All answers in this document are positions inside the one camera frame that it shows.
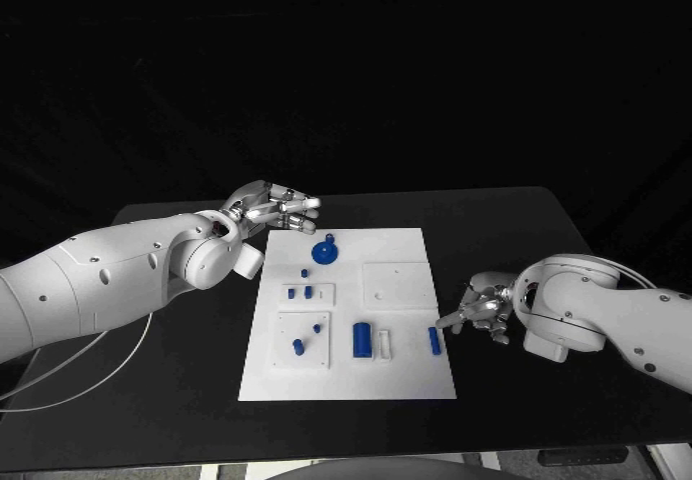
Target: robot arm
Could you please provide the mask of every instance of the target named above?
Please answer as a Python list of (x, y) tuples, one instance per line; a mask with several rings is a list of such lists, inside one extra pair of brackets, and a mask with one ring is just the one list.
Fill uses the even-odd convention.
[(0, 270), (0, 363), (35, 348), (111, 330), (264, 255), (242, 243), (264, 224), (314, 233), (320, 200), (254, 182), (222, 208), (85, 232)]
[[(649, 288), (618, 290), (621, 273)], [(458, 332), (470, 321), (506, 343), (496, 329), (506, 329), (513, 309), (526, 327), (529, 352), (564, 362), (569, 349), (600, 351), (608, 338), (637, 370), (692, 393), (692, 297), (646, 282), (597, 257), (556, 255), (519, 277), (493, 272), (476, 275), (467, 301), (438, 320), (438, 327), (453, 325)]]

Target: blue block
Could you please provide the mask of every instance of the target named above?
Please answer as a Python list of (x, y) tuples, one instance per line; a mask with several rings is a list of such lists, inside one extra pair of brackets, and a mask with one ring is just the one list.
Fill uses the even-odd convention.
[(353, 357), (372, 358), (370, 324), (353, 324)]
[(303, 345), (303, 341), (298, 338), (293, 341), (293, 349), (295, 350), (295, 355), (298, 355), (298, 357), (306, 353), (306, 347)]
[(437, 337), (437, 328), (428, 328), (430, 346), (432, 347), (432, 355), (441, 355), (443, 349), (440, 348), (440, 338)]

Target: blue knob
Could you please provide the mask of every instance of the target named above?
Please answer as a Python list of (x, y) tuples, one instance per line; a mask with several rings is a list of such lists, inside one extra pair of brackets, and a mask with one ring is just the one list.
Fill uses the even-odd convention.
[(306, 347), (303, 341), (297, 338), (293, 341), (293, 349), (295, 350), (295, 355), (300, 357), (306, 353)]
[(334, 245), (334, 236), (327, 233), (324, 241), (313, 247), (313, 260), (320, 265), (329, 265), (339, 256), (339, 249)]

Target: table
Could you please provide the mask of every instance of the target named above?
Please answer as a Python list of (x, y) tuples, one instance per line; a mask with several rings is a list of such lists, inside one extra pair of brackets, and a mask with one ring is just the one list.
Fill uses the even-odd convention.
[[(222, 200), (130, 205), (114, 224), (221, 206)], [(440, 302), (457, 305), (484, 270), (519, 272), (561, 252), (590, 253), (543, 188), (323, 197), (320, 228), (421, 227)], [(251, 239), (264, 249), (267, 235)], [(238, 402), (259, 275), (231, 274), (154, 313), (143, 347), (117, 376), (55, 409), (0, 422), (0, 471), (231, 463), (686, 441), (689, 396), (634, 371), (610, 346), (556, 364), (486, 332), (445, 332), (457, 400)], [(39, 386), (16, 408), (60, 400), (120, 364), (138, 320)], [(88, 339), (45, 347), (29, 376)]]

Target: black backdrop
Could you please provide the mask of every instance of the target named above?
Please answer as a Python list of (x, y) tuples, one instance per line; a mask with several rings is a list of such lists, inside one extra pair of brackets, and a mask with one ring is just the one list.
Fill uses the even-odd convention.
[(0, 257), (258, 178), (316, 195), (542, 185), (594, 251), (692, 291), (689, 28), (502, 13), (0, 17)]

